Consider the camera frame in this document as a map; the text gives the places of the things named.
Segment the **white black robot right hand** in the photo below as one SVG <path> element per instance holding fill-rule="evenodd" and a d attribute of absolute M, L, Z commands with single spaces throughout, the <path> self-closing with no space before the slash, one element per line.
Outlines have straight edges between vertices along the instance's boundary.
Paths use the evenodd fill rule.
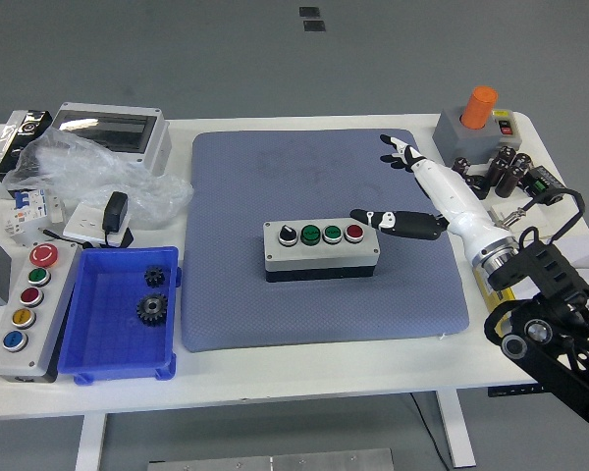
<path fill-rule="evenodd" d="M 349 213 L 353 219 L 390 236 L 435 240 L 448 231 L 461 238 L 465 257 L 474 267 L 500 267 L 517 253 L 512 233 L 496 226 L 460 174 L 396 137 L 382 134 L 380 138 L 396 149 L 381 160 L 414 174 L 438 214 L 353 209 Z"/>

